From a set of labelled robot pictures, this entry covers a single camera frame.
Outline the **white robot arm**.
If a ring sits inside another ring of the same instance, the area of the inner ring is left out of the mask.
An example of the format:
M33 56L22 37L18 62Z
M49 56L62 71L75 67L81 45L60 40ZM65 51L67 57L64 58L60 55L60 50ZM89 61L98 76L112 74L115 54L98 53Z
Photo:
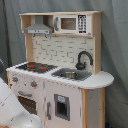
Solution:
M0 75L4 63L0 59ZM37 115L30 114L18 101L9 86L0 77L0 125L8 128L42 128Z

